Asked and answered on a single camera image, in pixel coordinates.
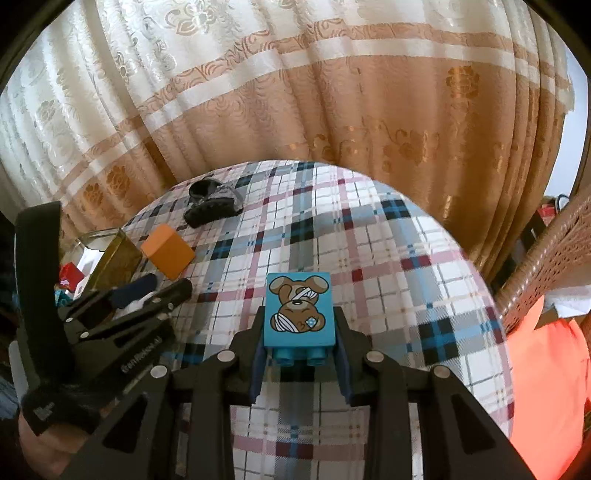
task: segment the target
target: orange cloth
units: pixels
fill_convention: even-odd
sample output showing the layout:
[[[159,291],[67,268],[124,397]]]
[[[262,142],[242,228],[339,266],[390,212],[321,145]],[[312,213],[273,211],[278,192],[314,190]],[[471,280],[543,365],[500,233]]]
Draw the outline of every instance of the orange cloth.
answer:
[[[587,343],[574,320],[534,330],[543,305],[544,297],[508,338],[515,393],[511,443],[538,480],[557,480],[582,444],[591,371]]]

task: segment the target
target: beige curtain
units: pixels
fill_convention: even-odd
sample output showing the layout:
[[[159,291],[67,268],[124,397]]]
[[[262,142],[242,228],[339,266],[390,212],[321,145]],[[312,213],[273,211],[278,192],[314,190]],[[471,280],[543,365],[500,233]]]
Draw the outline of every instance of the beige curtain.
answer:
[[[2,161],[80,230],[213,168],[301,158],[394,186],[488,278],[572,103],[564,46],[521,0],[84,1],[19,68]]]

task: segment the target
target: orange cube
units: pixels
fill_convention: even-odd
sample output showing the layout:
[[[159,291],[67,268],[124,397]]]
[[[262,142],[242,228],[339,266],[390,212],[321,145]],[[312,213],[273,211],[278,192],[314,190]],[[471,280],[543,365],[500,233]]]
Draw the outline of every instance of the orange cube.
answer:
[[[140,248],[170,280],[177,278],[195,257],[191,247],[166,223],[158,225]]]

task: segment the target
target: hand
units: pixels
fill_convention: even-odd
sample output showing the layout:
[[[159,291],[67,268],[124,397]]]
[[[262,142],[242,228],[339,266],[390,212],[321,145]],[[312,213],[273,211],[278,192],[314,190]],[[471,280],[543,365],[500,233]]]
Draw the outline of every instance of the hand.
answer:
[[[89,435],[73,425],[52,425],[39,436],[22,416],[18,416],[22,454],[29,466],[47,480],[57,479]]]

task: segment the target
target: plaid bedsheet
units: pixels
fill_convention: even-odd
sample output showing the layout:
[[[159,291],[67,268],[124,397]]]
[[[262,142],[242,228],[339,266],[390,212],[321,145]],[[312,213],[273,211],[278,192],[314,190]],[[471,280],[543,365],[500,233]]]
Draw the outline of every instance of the plaid bedsheet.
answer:
[[[125,227],[140,244],[167,223],[195,250],[184,272],[193,298],[174,312],[178,342],[163,363],[183,368],[227,347],[253,321],[267,273],[328,271],[335,304],[374,348],[411,367],[447,365],[509,433],[511,372],[493,300],[435,220],[392,188],[326,164],[263,161],[209,175],[238,189],[243,214],[188,228],[186,181]],[[145,261],[137,275],[148,271],[159,274]],[[413,472],[422,478],[413,406],[411,418]],[[236,478],[361,479],[368,420],[366,407],[346,405],[330,367],[269,367],[256,404],[232,407]],[[180,478],[186,440],[181,434]]]

